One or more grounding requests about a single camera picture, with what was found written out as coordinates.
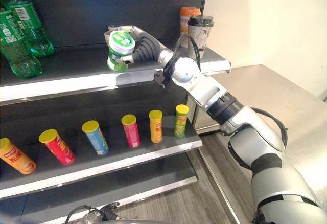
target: red chip can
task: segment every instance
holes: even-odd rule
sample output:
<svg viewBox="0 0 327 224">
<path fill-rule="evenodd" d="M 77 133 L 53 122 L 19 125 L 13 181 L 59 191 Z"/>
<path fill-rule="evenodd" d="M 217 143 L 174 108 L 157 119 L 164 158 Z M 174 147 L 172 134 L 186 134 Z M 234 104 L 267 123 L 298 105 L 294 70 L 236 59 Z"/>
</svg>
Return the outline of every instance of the red chip can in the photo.
<svg viewBox="0 0 327 224">
<path fill-rule="evenodd" d="M 44 131 L 40 134 L 39 141 L 44 143 L 63 165 L 71 164 L 76 158 L 55 129 Z"/>
</svg>

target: green chip can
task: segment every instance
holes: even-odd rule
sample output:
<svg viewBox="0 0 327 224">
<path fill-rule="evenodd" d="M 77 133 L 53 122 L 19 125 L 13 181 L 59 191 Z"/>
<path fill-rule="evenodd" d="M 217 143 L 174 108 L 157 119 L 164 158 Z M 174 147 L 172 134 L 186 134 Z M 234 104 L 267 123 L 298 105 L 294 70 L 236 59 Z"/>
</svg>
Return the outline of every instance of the green chip can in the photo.
<svg viewBox="0 0 327 224">
<path fill-rule="evenodd" d="M 188 120 L 189 107 L 187 105 L 176 106 L 176 120 L 174 134 L 183 137 L 185 134 L 186 122 Z"/>
</svg>

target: yellow lid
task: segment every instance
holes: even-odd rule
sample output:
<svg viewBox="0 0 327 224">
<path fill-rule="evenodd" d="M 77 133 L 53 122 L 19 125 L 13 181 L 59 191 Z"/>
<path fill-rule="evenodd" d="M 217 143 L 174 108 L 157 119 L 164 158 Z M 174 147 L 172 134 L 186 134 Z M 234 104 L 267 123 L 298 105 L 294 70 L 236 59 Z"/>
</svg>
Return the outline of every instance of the yellow lid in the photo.
<svg viewBox="0 0 327 224">
<path fill-rule="evenodd" d="M 136 122 L 136 116 L 133 114 L 127 114 L 122 117 L 122 124 L 128 126 Z"/>
<path fill-rule="evenodd" d="M 8 138 L 2 138 L 0 139 L 0 150 L 5 149 L 7 146 L 11 144 L 10 140 Z"/>
<path fill-rule="evenodd" d="M 82 130 L 84 131 L 84 133 L 91 133 L 97 130 L 97 128 L 99 128 L 99 123 L 95 120 L 87 121 L 82 126 Z"/>
<path fill-rule="evenodd" d="M 149 112 L 149 118 L 150 119 L 161 119 L 162 118 L 162 112 L 160 110 L 152 110 Z"/>
<path fill-rule="evenodd" d="M 181 114 L 189 113 L 189 107 L 187 105 L 178 105 L 176 106 L 176 111 Z"/>
<path fill-rule="evenodd" d="M 41 143 L 47 143 L 53 140 L 56 136 L 58 135 L 57 130 L 55 129 L 48 129 L 44 131 L 42 134 L 39 136 L 39 141 Z"/>
</svg>

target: robotic arm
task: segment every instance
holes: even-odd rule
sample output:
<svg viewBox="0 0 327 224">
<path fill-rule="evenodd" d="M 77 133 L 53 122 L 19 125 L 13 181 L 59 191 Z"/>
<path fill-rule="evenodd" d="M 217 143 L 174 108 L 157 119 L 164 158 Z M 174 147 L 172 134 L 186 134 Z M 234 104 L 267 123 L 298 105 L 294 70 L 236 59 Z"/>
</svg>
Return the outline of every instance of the robotic arm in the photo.
<svg viewBox="0 0 327 224">
<path fill-rule="evenodd" d="M 215 79 L 203 75 L 193 59 L 174 54 L 136 26 L 121 26 L 119 30 L 128 32 L 139 45 L 132 55 L 117 62 L 157 62 L 163 71 L 156 72 L 154 80 L 162 87 L 170 80 L 183 87 L 221 125 L 222 132 L 231 136 L 230 153 L 253 173 L 251 188 L 257 208 L 253 223 L 327 223 L 317 197 L 287 162 L 283 141 L 253 109 L 238 102 Z"/>
</svg>

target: white wall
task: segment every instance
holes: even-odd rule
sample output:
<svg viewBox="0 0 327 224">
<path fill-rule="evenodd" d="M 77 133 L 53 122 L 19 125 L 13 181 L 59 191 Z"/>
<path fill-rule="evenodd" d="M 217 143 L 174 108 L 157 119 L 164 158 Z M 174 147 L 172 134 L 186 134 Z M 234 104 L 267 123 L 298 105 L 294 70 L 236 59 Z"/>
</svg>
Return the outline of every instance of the white wall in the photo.
<svg viewBox="0 0 327 224">
<path fill-rule="evenodd" d="M 206 0 L 208 47 L 232 66 L 264 64 L 327 96 L 327 0 Z"/>
</svg>

